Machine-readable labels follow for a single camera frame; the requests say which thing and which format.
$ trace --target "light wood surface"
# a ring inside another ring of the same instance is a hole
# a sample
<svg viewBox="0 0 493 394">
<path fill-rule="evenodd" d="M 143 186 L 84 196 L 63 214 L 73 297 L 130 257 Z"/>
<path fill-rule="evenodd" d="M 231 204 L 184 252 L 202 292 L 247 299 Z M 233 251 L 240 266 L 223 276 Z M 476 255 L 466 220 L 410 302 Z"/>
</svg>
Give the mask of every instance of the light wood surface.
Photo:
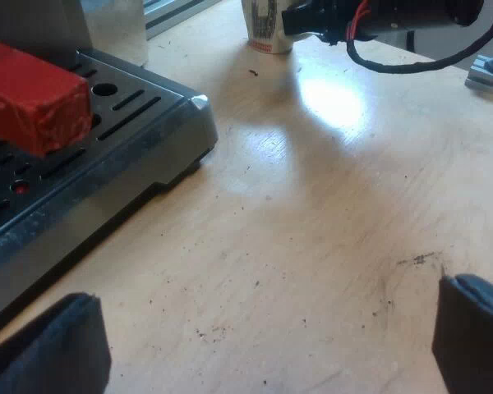
<svg viewBox="0 0 493 394">
<path fill-rule="evenodd" d="M 148 68 L 207 94 L 220 140 L 0 341 L 88 291 L 109 394 L 444 393 L 438 280 L 493 282 L 493 100 L 458 69 L 382 76 L 344 45 L 270 56 L 246 37 L 240 2 L 223 0 L 150 41 Z"/>
</svg>

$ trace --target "red block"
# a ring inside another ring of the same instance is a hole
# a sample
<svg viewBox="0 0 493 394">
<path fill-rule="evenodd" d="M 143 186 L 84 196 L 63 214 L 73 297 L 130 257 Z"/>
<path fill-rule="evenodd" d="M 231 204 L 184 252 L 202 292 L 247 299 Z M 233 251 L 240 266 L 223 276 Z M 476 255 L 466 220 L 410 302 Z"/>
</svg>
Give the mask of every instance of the red block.
<svg viewBox="0 0 493 394">
<path fill-rule="evenodd" d="M 37 156 L 91 130 L 86 80 L 0 44 L 0 139 Z"/>
</svg>

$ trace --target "red wire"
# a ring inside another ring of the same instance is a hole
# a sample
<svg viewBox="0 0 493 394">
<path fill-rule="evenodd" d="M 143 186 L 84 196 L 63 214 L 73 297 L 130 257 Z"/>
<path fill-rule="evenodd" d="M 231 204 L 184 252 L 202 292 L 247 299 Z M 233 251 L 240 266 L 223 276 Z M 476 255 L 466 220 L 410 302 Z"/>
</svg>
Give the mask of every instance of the red wire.
<svg viewBox="0 0 493 394">
<path fill-rule="evenodd" d="M 360 19 L 363 18 L 365 15 L 371 13 L 371 10 L 369 9 L 368 6 L 369 6 L 369 0 L 363 0 L 358 6 L 356 13 L 354 14 L 354 18 L 352 19 L 351 22 L 351 29 L 350 29 L 350 34 L 348 35 L 348 39 L 356 38 L 357 26 Z"/>
</svg>

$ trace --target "coffee machine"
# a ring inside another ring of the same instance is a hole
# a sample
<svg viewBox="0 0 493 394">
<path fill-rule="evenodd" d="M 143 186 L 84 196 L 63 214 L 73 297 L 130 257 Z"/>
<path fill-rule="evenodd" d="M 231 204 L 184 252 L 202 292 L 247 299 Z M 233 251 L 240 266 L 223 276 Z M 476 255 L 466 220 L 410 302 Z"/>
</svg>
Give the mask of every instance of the coffee machine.
<svg viewBox="0 0 493 394">
<path fill-rule="evenodd" d="M 2 0 L 0 42 L 86 78 L 94 113 L 46 158 L 0 140 L 1 324 L 194 171 L 217 133 L 206 96 L 142 67 L 141 0 Z"/>
</svg>

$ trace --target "drip tray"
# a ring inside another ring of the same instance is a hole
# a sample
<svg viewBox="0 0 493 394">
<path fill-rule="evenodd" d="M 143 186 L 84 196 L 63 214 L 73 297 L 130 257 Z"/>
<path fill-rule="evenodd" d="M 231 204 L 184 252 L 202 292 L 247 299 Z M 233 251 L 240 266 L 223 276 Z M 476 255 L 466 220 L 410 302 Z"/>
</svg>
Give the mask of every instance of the drip tray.
<svg viewBox="0 0 493 394">
<path fill-rule="evenodd" d="M 84 140 L 44 159 L 0 141 L 0 313 L 29 302 L 217 141 L 204 95 L 98 51 L 78 53 L 71 71 L 91 88 Z"/>
</svg>

